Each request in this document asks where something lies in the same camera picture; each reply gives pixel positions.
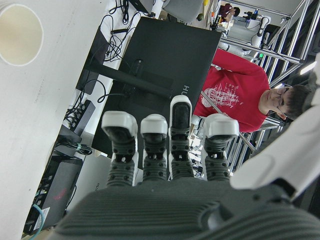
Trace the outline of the right robot hand grey white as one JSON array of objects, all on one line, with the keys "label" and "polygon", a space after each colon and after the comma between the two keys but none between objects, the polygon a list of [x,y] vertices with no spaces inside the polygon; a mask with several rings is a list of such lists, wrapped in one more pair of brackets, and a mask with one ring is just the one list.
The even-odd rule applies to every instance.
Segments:
[{"label": "right robot hand grey white", "polygon": [[62,219],[52,240],[317,240],[320,221],[293,205],[320,175],[320,70],[302,115],[233,175],[224,150],[238,123],[222,114],[204,122],[195,178],[188,156],[191,102],[175,96],[170,118],[140,124],[107,111],[102,129],[113,147],[105,189],[92,192]]}]

